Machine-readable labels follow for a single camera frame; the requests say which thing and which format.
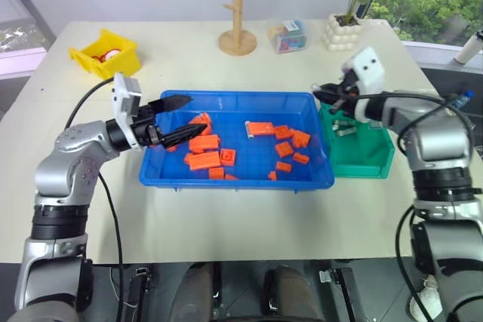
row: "wooden stand base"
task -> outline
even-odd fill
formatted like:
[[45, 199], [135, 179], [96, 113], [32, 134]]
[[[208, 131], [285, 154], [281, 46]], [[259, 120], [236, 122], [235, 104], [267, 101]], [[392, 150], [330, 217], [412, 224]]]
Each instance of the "wooden stand base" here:
[[245, 54], [251, 53], [257, 47], [257, 39], [255, 38], [255, 35], [247, 30], [242, 30], [241, 33], [240, 45], [238, 47], [233, 44], [232, 30], [220, 35], [218, 38], [220, 49], [232, 56], [244, 56]]

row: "small plastic box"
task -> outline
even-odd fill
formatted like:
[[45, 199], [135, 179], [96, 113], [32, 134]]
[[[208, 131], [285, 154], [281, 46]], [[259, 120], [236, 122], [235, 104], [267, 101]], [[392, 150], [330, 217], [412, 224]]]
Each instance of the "small plastic box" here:
[[329, 108], [322, 103], [319, 114], [335, 177], [387, 178], [395, 152], [387, 130], [356, 122], [356, 133], [337, 136], [332, 130], [333, 121], [352, 119], [343, 116], [342, 111], [331, 115]]
[[277, 53], [301, 51], [307, 46], [307, 34], [300, 20], [274, 23], [268, 31], [269, 40]]
[[[236, 151], [233, 166], [223, 165], [223, 168], [225, 174], [236, 176], [238, 180], [209, 179], [207, 170], [191, 171], [183, 161], [189, 152], [187, 143], [184, 143], [175, 152], [166, 152], [161, 146], [146, 149], [139, 174], [145, 186], [302, 191], [328, 189], [334, 184], [312, 94], [167, 90], [162, 97], [173, 94], [185, 94], [193, 100], [181, 109], [158, 114], [156, 124], [164, 132], [170, 132], [201, 112], [207, 112], [213, 121], [213, 132], [221, 139], [220, 149]], [[275, 135], [249, 139], [246, 121], [272, 122], [310, 133], [309, 145], [300, 151], [310, 157], [310, 162], [305, 165], [292, 162], [291, 155], [280, 158], [275, 150], [280, 141]], [[277, 181], [272, 181], [268, 175], [274, 171], [277, 161], [292, 164], [292, 170], [278, 173]]]
[[[123, 72], [127, 76], [133, 75], [141, 68], [136, 55], [136, 47], [137, 44], [133, 41], [122, 38], [107, 29], [101, 29], [100, 37], [96, 42], [81, 51], [69, 48], [69, 56], [86, 71], [93, 72], [102, 79], [108, 79], [113, 77], [116, 72]], [[106, 52], [114, 49], [120, 52], [105, 62], [101, 63], [93, 58], [100, 58]]]

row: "white bottle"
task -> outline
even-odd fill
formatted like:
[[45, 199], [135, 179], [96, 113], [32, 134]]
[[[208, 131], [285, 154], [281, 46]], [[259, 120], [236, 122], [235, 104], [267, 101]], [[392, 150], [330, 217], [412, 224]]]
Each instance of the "white bottle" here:
[[471, 60], [481, 49], [483, 48], [483, 30], [476, 32], [471, 36], [466, 44], [461, 48], [458, 55], [455, 56], [455, 60], [458, 63], [465, 64]]

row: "blue plastic tray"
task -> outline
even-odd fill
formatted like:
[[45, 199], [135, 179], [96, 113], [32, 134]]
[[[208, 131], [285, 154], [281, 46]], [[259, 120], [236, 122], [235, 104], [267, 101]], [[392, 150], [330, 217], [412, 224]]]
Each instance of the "blue plastic tray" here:
[[[334, 184], [334, 173], [326, 156], [327, 145], [322, 136], [317, 108], [312, 94], [301, 92], [224, 92], [196, 90], [167, 90], [161, 97], [186, 94], [193, 98], [182, 109], [161, 113], [157, 125], [164, 133], [187, 124], [201, 112], [213, 121], [213, 133], [221, 138], [221, 147], [236, 150], [234, 167], [225, 172], [239, 180], [208, 179], [207, 170], [190, 171], [183, 161], [187, 143], [175, 152], [161, 146], [147, 149], [140, 170], [140, 181], [159, 188], [215, 189], [328, 189]], [[291, 156], [280, 159], [275, 151], [274, 136], [247, 138], [245, 121], [271, 121], [275, 126], [286, 124], [312, 135], [309, 146], [296, 149], [310, 157], [307, 165], [292, 161]], [[277, 161], [293, 165], [290, 173], [277, 172], [278, 180], [268, 179]]]

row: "green plastic bin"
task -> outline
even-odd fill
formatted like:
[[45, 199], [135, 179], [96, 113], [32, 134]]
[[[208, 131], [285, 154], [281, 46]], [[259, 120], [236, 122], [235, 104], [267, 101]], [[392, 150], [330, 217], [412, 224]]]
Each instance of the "green plastic bin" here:
[[369, 124], [356, 122], [356, 133], [338, 137], [332, 130], [333, 120], [351, 118], [342, 111], [331, 115], [329, 108], [322, 103], [319, 115], [335, 177], [387, 178], [395, 151], [387, 130], [371, 129]]

